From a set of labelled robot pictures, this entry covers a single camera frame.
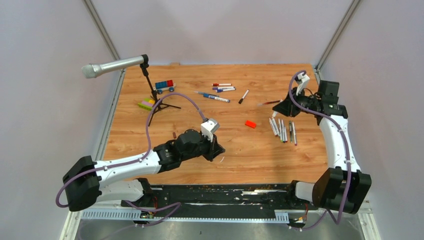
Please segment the dark green grey marker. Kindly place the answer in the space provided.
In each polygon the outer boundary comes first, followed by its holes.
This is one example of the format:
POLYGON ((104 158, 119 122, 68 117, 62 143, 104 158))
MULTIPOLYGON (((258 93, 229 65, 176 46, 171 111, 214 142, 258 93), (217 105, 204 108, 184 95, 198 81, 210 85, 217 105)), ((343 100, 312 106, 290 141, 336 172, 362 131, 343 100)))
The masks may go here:
POLYGON ((289 120, 288 126, 289 126, 290 143, 293 143, 294 142, 294 137, 293 137, 292 121, 289 120))

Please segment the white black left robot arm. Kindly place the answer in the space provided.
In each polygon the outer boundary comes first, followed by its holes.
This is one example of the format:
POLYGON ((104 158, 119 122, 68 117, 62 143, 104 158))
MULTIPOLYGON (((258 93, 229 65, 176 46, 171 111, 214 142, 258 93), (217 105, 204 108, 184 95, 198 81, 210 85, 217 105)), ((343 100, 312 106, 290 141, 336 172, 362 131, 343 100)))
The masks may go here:
POLYGON ((112 161, 94 161, 90 155, 83 156, 62 178, 67 199, 65 207, 79 212, 95 203, 115 200, 149 206, 153 193, 137 180, 138 176, 171 171, 197 157, 212 162, 225 151, 216 135, 209 139, 199 131, 188 129, 149 152, 112 161))

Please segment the light green cap marker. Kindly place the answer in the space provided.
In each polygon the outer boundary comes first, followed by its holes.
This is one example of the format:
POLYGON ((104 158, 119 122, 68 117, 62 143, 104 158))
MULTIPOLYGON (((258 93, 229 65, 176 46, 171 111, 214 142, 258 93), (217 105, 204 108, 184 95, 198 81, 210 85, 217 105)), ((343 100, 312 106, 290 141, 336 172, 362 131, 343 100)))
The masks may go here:
POLYGON ((285 140, 284 140, 284 131, 283 131, 283 127, 282 127, 281 119, 279 118, 277 122, 278 122, 278 127, 279 127, 279 137, 280 137, 280 141, 281 141, 282 143, 284 143, 284 142, 285 142, 285 140))

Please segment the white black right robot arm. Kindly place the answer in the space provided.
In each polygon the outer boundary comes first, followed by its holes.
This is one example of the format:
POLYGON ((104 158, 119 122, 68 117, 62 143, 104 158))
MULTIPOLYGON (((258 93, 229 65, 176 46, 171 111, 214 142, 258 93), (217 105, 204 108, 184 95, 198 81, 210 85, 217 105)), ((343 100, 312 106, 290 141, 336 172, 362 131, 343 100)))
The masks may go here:
POLYGON ((314 115, 327 155, 328 169, 315 182, 293 180, 285 195, 286 204, 298 209, 305 202, 318 208, 356 214, 372 185, 369 174, 361 171, 354 156, 348 132, 348 111, 338 103, 340 84, 321 81, 318 91, 305 95, 307 82, 297 80, 287 97, 272 109, 286 117, 304 112, 314 115))

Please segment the brown cap marker pen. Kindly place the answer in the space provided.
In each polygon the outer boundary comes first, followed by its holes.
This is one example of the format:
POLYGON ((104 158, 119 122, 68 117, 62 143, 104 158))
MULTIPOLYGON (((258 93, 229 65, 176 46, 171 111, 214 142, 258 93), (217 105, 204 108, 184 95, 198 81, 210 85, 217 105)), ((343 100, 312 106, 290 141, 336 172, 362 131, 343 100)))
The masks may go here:
POLYGON ((269 120, 269 123, 270 123, 270 126, 271 126, 271 129, 272 129, 272 132, 273 132, 274 136, 278 137, 279 134, 278 134, 278 132, 275 129, 275 126, 274 126, 274 123, 273 123, 272 119, 269 118, 268 120, 269 120))

